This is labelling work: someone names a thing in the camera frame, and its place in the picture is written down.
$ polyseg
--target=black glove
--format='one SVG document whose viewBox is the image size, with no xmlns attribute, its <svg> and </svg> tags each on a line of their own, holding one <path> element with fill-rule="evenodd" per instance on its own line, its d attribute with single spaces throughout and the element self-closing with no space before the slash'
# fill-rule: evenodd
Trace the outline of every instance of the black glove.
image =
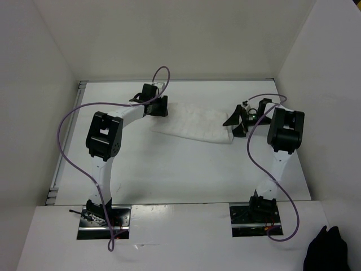
<svg viewBox="0 0 361 271">
<path fill-rule="evenodd" d="M 310 243 L 303 263 L 303 271 L 350 271 L 347 264 L 347 244 L 338 227 L 322 228 Z"/>
</svg>

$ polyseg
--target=gray wall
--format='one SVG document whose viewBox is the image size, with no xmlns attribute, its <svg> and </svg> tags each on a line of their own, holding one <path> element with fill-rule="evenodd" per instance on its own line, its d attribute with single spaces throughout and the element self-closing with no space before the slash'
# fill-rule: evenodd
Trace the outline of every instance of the gray wall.
<svg viewBox="0 0 361 271">
<path fill-rule="evenodd" d="M 34 0 L 80 80 L 267 78 L 315 0 Z"/>
<path fill-rule="evenodd" d="M 351 0 L 318 0 L 276 79 L 306 114 L 299 156 L 313 199 L 361 270 L 361 12 Z"/>
<path fill-rule="evenodd" d="M 59 153 L 77 82 L 31 0 L 0 1 L 0 270 L 15 270 Z"/>
</svg>

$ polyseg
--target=white cloth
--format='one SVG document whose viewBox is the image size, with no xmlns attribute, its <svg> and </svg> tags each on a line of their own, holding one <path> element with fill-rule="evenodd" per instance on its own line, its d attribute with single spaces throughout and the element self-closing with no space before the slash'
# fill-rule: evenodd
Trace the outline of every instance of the white cloth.
<svg viewBox="0 0 361 271">
<path fill-rule="evenodd" d="M 204 109 L 194 104 L 169 103 L 168 116 L 155 118 L 153 132 L 169 134 L 198 141 L 230 144 L 233 140 L 231 127 L 223 127 L 228 114 Z"/>
</svg>

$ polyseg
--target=white panel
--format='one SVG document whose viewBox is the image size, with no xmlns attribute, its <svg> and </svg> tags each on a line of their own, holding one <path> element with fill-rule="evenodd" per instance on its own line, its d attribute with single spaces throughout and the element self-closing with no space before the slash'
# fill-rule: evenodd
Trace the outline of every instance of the white panel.
<svg viewBox="0 0 361 271">
<path fill-rule="evenodd" d="M 0 270 L 13 271 L 46 200 L 76 81 L 31 0 L 0 1 L 0 33 Z"/>
<path fill-rule="evenodd" d="M 17 271 L 247 270 L 302 271 L 309 243 L 324 225 L 320 202 L 296 202 L 301 226 L 288 242 L 233 238 L 228 204 L 133 206 L 130 239 L 77 241 L 72 206 L 37 207 Z M 296 225 L 289 202 L 279 203 L 285 236 Z"/>
<path fill-rule="evenodd" d="M 143 82 L 89 83 L 82 103 L 127 102 L 140 92 Z M 232 114 L 236 105 L 262 93 L 276 93 L 273 81 L 171 82 L 168 102 L 192 103 Z M 252 101 L 254 107 L 259 100 Z M 274 101 L 278 97 L 269 97 Z M 91 172 L 91 157 L 85 146 L 96 111 L 111 112 L 112 106 L 91 106 L 79 112 L 69 158 Z M 150 131 L 152 116 L 135 121 L 122 132 L 122 144 L 112 168 L 113 204 L 159 204 L 203 202 L 248 202 L 266 175 L 252 164 L 246 138 L 232 144 L 194 141 Z M 269 126 L 257 128 L 251 141 L 255 159 L 268 170 L 274 156 L 267 144 Z M 283 184 L 294 200 L 309 200 L 310 194 L 297 154 L 286 166 Z M 58 174 L 57 205 L 85 204 L 94 184 L 70 164 Z M 279 200 L 287 200 L 280 191 Z"/>
<path fill-rule="evenodd" d="M 276 80 L 305 112 L 300 153 L 311 193 L 361 270 L 361 12 L 352 1 L 319 0 Z"/>
<path fill-rule="evenodd" d="M 275 77 L 314 0 L 35 0 L 78 79 Z"/>
</svg>

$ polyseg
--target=white table surface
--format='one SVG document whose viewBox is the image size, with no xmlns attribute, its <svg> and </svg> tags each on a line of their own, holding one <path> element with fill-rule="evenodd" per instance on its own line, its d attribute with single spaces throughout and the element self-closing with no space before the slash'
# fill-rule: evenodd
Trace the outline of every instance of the white table surface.
<svg viewBox="0 0 361 271">
<path fill-rule="evenodd" d="M 140 92 L 143 82 L 88 83 L 81 103 L 126 103 Z M 233 113 L 237 104 L 251 96 L 277 93 L 273 81 L 170 82 L 165 94 L 169 102 L 193 103 Z M 258 106 L 259 99 L 253 101 Z M 110 112 L 112 106 L 91 106 L 80 110 L 68 156 L 91 172 L 91 157 L 85 139 L 96 111 Z M 112 168 L 113 204 L 247 202 L 259 181 L 266 177 L 246 154 L 246 139 L 235 138 L 230 145 L 218 145 L 154 133 L 152 117 L 135 121 L 123 130 L 122 145 Z M 259 127 L 251 152 L 270 169 L 272 149 L 267 144 L 267 126 Z M 85 204 L 93 183 L 62 161 L 56 185 L 56 205 Z M 290 159 L 283 185 L 294 200 L 310 200 L 297 153 Z M 278 200 L 287 200 L 279 193 Z"/>
<path fill-rule="evenodd" d="M 244 270 L 301 271 L 309 243 L 327 219 L 320 202 L 296 202 L 300 229 L 290 241 L 232 237 L 228 204 L 133 206 L 130 237 L 76 240 L 80 206 L 37 207 L 17 271 Z M 296 225 L 290 202 L 278 203 L 284 235 Z"/>
</svg>

